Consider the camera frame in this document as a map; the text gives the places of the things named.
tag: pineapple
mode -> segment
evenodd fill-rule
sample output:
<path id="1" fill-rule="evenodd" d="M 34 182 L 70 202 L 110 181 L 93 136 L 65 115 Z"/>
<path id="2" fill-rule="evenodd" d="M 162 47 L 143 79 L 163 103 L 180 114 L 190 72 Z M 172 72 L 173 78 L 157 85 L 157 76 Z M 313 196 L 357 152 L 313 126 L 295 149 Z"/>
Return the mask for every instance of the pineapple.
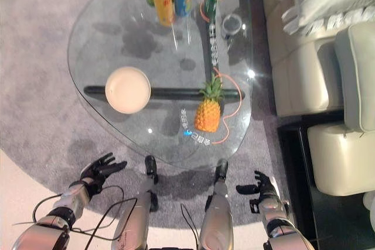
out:
<path id="1" fill-rule="evenodd" d="M 223 98 L 220 77 L 212 73 L 211 82 L 205 85 L 206 89 L 199 91 L 204 95 L 204 100 L 195 113 L 194 126 L 197 130 L 216 132 L 220 122 L 219 101 Z"/>

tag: robotic leg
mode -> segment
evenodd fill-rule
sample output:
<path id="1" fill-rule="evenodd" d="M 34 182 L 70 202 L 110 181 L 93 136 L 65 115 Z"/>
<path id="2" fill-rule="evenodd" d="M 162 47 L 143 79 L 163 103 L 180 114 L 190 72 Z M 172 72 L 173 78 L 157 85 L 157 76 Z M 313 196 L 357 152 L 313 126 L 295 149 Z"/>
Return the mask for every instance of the robotic leg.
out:
<path id="1" fill-rule="evenodd" d="M 134 208 L 133 201 L 124 203 L 114 238 L 121 236 L 112 242 L 112 250 L 147 249 L 149 213 L 157 211 L 159 206 L 158 198 L 152 192 L 154 185 L 158 182 L 155 158 L 151 155 L 147 156 L 145 158 L 145 166 L 147 178 L 138 191 Z"/>
<path id="2" fill-rule="evenodd" d="M 214 191 L 206 202 L 206 214 L 199 235 L 201 250 L 232 250 L 232 214 L 227 200 L 228 188 L 225 184 L 228 161 L 219 160 L 215 171 Z"/>

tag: orange cable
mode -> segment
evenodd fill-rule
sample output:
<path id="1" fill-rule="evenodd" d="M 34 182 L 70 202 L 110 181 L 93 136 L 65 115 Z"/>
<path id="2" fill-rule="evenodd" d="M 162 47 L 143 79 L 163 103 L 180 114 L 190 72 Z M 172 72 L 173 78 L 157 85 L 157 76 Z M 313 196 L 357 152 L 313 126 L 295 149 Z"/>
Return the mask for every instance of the orange cable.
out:
<path id="1" fill-rule="evenodd" d="M 225 122 L 225 119 L 230 118 L 230 117 L 234 116 L 236 113 L 238 113 L 238 111 L 240 110 L 241 104 L 242 104 L 242 95 L 241 95 L 240 87 L 239 87 L 238 84 L 234 81 L 233 78 L 231 78 L 231 77 L 230 77 L 229 75 L 227 75 L 227 74 L 220 73 L 220 72 L 218 71 L 218 69 L 215 68 L 215 67 L 214 67 L 213 69 L 214 69 L 214 71 L 217 72 L 217 76 L 228 78 L 228 79 L 230 80 L 230 82 L 232 82 L 232 83 L 234 84 L 234 86 L 236 86 L 236 89 L 237 89 L 237 91 L 238 91 L 238 93 L 239 93 L 239 95 L 240 95 L 240 103 L 239 103 L 237 109 L 236 109 L 232 114 L 230 114 L 230 115 L 226 115 L 226 116 L 223 117 L 224 125 L 225 125 L 225 127 L 227 128 L 227 135 L 226 135 L 222 140 L 217 141 L 217 142 L 212 142 L 212 143 L 211 143 L 212 145 L 217 145 L 217 144 L 219 144 L 219 143 L 224 142 L 224 141 L 228 138 L 228 136 L 229 136 L 229 127 L 228 127 L 227 123 Z"/>
<path id="2" fill-rule="evenodd" d="M 203 20 L 205 20 L 207 23 L 209 23 L 210 19 L 202 11 L 202 4 L 203 4 L 203 2 L 200 3 L 200 7 L 199 7 L 200 15 L 202 16 Z"/>
<path id="3" fill-rule="evenodd" d="M 202 16 L 203 20 L 205 20 L 207 23 L 209 23 L 210 19 L 207 18 L 207 16 L 202 11 L 202 4 L 203 4 L 203 2 L 200 3 L 200 15 Z"/>

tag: glass coffee table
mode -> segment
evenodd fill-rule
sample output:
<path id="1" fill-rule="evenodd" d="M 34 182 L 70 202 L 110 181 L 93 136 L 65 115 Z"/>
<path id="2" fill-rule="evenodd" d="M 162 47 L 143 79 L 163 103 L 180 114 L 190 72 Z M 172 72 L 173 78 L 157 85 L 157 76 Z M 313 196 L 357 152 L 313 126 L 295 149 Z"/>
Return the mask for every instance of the glass coffee table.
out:
<path id="1" fill-rule="evenodd" d="M 88 112 L 138 152 L 184 169 L 207 169 L 231 157 L 251 116 L 250 0 L 219 0 L 216 30 L 202 17 L 202 1 L 193 0 L 190 15 L 165 27 L 145 0 L 90 0 L 74 25 L 68 48 L 70 74 Z M 224 19 L 232 14 L 241 19 L 235 35 L 222 32 Z M 217 49 L 210 32 L 216 32 Z M 144 109 L 131 115 L 111 108 L 103 94 L 108 76 L 124 66 L 141 69 L 154 94 Z M 230 75 L 243 96 L 238 112 L 226 119 L 229 135 L 223 142 L 227 129 L 222 118 L 215 133 L 198 131 L 193 124 L 202 100 L 198 89 L 210 79 L 213 66 Z M 222 117 L 234 113 L 240 103 L 236 87 L 226 78 L 223 88 L 227 95 L 221 102 Z"/>

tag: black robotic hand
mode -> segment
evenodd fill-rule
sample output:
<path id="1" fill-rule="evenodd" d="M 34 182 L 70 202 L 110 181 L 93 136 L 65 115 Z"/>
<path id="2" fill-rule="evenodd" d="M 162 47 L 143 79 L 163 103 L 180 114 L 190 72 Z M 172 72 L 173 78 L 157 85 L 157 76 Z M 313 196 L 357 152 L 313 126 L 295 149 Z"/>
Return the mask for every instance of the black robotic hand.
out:
<path id="1" fill-rule="evenodd" d="M 261 202 L 266 197 L 275 197 L 279 200 L 276 189 L 271 183 L 268 176 L 262 172 L 255 171 L 255 179 L 258 180 L 257 184 L 248 184 L 246 186 L 236 186 L 236 190 L 239 194 L 257 194 L 259 193 L 258 199 L 250 199 L 250 209 L 252 213 L 259 213 L 259 202 Z"/>
<path id="2" fill-rule="evenodd" d="M 98 160 L 90 163 L 81 171 L 82 181 L 85 178 L 91 178 L 92 181 L 86 183 L 86 189 L 90 199 L 95 195 L 101 193 L 103 184 L 107 177 L 111 174 L 121 171 L 128 164 L 126 161 L 115 163 L 113 153 L 108 153 Z"/>

